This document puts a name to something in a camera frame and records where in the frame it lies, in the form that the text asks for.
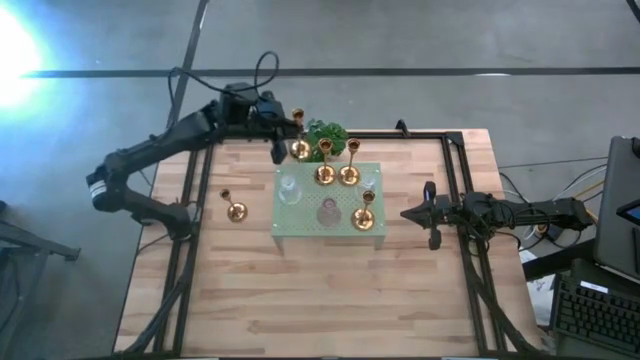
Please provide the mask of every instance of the computer monitor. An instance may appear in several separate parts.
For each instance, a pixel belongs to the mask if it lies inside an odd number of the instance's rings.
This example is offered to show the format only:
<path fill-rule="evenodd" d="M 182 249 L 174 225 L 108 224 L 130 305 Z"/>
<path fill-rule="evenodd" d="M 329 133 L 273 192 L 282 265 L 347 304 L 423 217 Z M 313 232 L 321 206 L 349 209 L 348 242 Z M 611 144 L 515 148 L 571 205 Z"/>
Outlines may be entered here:
<path fill-rule="evenodd" d="M 603 268 L 640 283 L 636 238 L 640 228 L 640 155 L 637 141 L 611 139 L 593 257 Z"/>
<path fill-rule="evenodd" d="M 621 206 L 616 214 L 640 226 L 640 200 Z"/>

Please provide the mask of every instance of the table leg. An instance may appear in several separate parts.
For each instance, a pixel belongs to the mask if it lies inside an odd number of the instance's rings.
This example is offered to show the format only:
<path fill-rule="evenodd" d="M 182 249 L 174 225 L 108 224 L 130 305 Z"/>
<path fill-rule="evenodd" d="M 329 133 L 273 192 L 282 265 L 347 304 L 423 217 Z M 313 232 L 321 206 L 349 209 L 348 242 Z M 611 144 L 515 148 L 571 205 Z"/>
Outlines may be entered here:
<path fill-rule="evenodd" d="M 282 240 L 283 240 L 283 238 L 281 238 L 279 236 L 274 236 L 273 237 L 273 242 L 276 243 L 276 247 L 278 248 L 278 251 L 280 252 L 280 255 L 284 255 L 284 247 L 282 246 Z"/>
<path fill-rule="evenodd" d="M 377 236 L 376 237 L 375 249 L 376 250 L 382 249 L 382 245 L 383 244 L 384 244 L 384 236 Z"/>
<path fill-rule="evenodd" d="M 55 241 L 43 239 L 3 220 L 0 220 L 0 239 L 14 245 L 46 250 L 50 253 L 64 256 L 65 260 L 68 261 L 75 261 L 80 254 L 80 249 L 78 248 L 71 248 Z"/>

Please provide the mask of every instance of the white cable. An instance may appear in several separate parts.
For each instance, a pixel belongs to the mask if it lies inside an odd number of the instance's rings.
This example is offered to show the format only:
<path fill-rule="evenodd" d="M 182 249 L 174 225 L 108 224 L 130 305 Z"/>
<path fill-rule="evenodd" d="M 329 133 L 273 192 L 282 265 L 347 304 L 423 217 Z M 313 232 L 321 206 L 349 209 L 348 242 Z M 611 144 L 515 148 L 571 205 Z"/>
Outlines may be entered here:
<path fill-rule="evenodd" d="M 599 174 L 599 173 L 601 173 L 601 172 L 603 172 L 603 171 L 605 171 L 605 170 L 607 170 L 607 167 L 606 167 L 606 166 L 605 166 L 605 167 L 602 167 L 602 168 L 600 168 L 600 169 L 596 169 L 595 171 L 593 171 L 593 172 L 591 172 L 591 173 L 589 173 L 589 174 L 585 174 L 585 175 L 583 175 L 583 177 L 582 177 L 582 178 L 580 178 L 580 180 L 576 181 L 575 183 L 571 184 L 571 186 L 569 186 L 569 187 L 567 187 L 566 189 L 562 190 L 562 191 L 561 191 L 558 195 L 556 195 L 552 200 L 558 200 L 558 199 L 559 199 L 562 195 L 564 195 L 567 191 L 569 191 L 569 190 L 573 189 L 574 187 L 576 187 L 576 185 L 578 185 L 578 184 L 580 184 L 580 183 L 582 183 L 582 182 L 586 181 L 586 180 L 587 180 L 587 179 L 589 179 L 589 178 L 592 178 L 592 177 L 596 176 L 597 174 Z M 534 227 L 534 226 L 530 226 L 530 227 L 528 227 L 528 229 L 529 229 L 529 233 L 527 234 L 527 230 L 525 230 L 525 232 L 524 232 L 524 234 L 523 234 L 523 236 L 524 236 L 525 240 L 530 239 L 530 238 L 533 236 L 533 234 L 535 234 L 535 233 L 536 233 L 536 229 L 535 229 L 535 227 Z"/>
<path fill-rule="evenodd" d="M 573 189 L 576 185 L 580 184 L 581 182 L 584 182 L 585 180 L 587 180 L 587 179 L 589 179 L 589 178 L 591 178 L 591 177 L 596 176 L 597 174 L 599 174 L 599 173 L 601 173 L 601 172 L 603 172 L 603 171 L 605 171 L 605 170 L 607 170 L 607 168 L 606 168 L 606 167 L 603 167 L 603 168 L 600 168 L 600 169 L 598 169 L 598 170 L 596 170 L 596 171 L 592 172 L 592 173 L 591 173 L 591 174 L 589 174 L 589 175 L 586 175 L 585 177 L 583 177 L 582 179 L 580 179 L 580 180 L 576 181 L 574 184 L 572 184 L 572 185 L 571 185 L 571 186 L 569 186 L 568 188 L 564 189 L 560 194 L 556 195 L 556 197 L 554 197 L 554 198 L 553 198 L 553 200 L 558 200 L 558 199 L 560 198 L 560 196 L 564 195 L 564 193 L 566 193 L 567 191 L 569 191 L 569 190 Z"/>
<path fill-rule="evenodd" d="M 518 199 L 522 199 L 522 200 L 524 200 L 524 201 L 526 201 L 526 202 L 531 202 L 531 201 L 529 201 L 529 199 L 527 199 L 526 197 L 524 197 L 524 196 L 522 196 L 522 195 L 518 194 L 518 193 L 517 193 L 517 192 L 515 192 L 515 191 L 511 191 L 511 190 L 507 190 L 507 189 L 505 189 L 505 190 L 502 190 L 502 192 L 505 192 L 505 193 L 507 193 L 507 194 L 511 194 L 511 195 L 515 195 L 515 196 L 517 196 L 517 197 L 518 197 Z"/>

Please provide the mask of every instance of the green glass tray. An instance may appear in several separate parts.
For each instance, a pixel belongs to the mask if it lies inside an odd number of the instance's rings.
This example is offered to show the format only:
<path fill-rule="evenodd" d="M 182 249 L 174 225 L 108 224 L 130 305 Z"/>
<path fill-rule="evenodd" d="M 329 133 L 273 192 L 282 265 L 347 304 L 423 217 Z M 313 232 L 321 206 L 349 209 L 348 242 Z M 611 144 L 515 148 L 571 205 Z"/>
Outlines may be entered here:
<path fill-rule="evenodd" d="M 274 180 L 273 237 L 371 237 L 385 236 L 384 197 L 382 194 L 382 173 L 379 163 L 353 164 L 361 174 L 358 185 L 344 186 L 336 180 L 327 186 L 318 185 L 313 174 L 321 163 L 291 163 L 278 167 Z M 329 163 L 336 170 L 347 166 L 348 163 Z M 300 196 L 295 191 L 288 192 L 288 196 L 281 196 L 283 177 L 295 180 Z M 376 194 L 369 209 L 375 215 L 375 225 L 367 231 L 360 231 L 351 224 L 351 214 L 363 207 L 362 193 L 372 190 Z M 339 221 L 334 216 L 331 226 L 325 226 L 318 220 L 318 209 L 327 198 L 335 200 L 340 210 Z"/>

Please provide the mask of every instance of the black clamp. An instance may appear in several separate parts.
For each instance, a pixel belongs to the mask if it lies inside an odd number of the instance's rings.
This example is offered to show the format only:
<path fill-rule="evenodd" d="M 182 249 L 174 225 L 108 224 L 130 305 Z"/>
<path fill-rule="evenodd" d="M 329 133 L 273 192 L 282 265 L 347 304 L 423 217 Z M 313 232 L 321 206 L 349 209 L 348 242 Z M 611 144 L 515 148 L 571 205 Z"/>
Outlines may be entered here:
<path fill-rule="evenodd" d="M 447 131 L 447 139 L 457 146 L 464 146 L 464 136 L 461 131 Z"/>
<path fill-rule="evenodd" d="M 405 124 L 404 120 L 402 119 L 398 120 L 398 122 L 396 123 L 396 130 L 402 131 L 402 137 L 405 139 L 411 137 L 411 133 L 409 132 L 409 129 L 407 129 L 407 124 Z"/>

